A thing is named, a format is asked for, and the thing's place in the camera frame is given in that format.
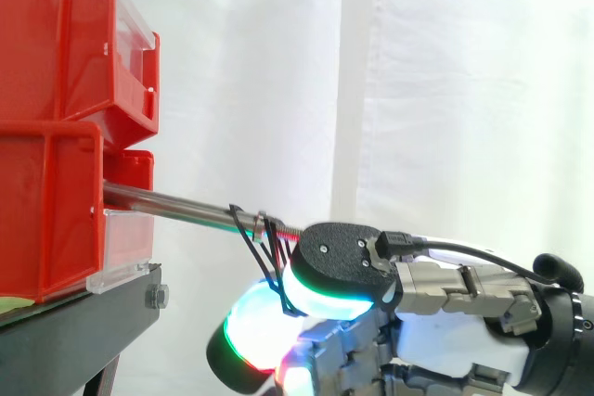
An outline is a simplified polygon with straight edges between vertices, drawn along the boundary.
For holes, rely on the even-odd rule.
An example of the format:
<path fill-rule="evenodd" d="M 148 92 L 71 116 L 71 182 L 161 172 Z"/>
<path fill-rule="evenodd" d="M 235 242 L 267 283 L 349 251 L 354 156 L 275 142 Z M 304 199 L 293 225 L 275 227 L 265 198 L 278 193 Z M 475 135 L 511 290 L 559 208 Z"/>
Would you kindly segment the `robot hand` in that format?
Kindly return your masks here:
<path fill-rule="evenodd" d="M 229 389 L 253 395 L 499 395 L 521 382 L 556 287 L 452 241 L 344 223 L 272 237 L 272 269 L 231 307 L 206 348 Z"/>

